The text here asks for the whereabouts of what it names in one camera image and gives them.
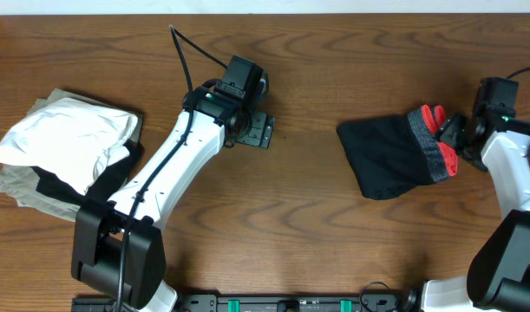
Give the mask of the black leggings with red waistband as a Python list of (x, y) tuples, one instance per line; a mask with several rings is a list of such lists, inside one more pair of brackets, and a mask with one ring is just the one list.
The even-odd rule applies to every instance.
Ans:
[(397, 198), (458, 172), (455, 149), (435, 138), (446, 121), (442, 106), (422, 105), (405, 114), (344, 122), (337, 135), (365, 198)]

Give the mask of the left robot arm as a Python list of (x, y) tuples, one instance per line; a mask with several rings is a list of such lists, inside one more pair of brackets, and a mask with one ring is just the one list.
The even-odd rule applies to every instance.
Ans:
[(269, 84), (221, 80), (190, 91), (163, 145), (104, 203), (82, 205), (75, 219), (71, 273), (105, 293), (105, 311), (171, 311), (178, 295), (165, 280), (162, 232), (205, 163), (227, 144), (268, 147), (273, 117), (257, 111)]

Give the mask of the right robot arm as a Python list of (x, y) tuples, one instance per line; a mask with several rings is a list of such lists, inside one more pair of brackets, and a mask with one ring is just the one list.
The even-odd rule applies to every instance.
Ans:
[(530, 311), (530, 123), (488, 113), (473, 142), (494, 182), (502, 221), (465, 276), (425, 282), (408, 311)]

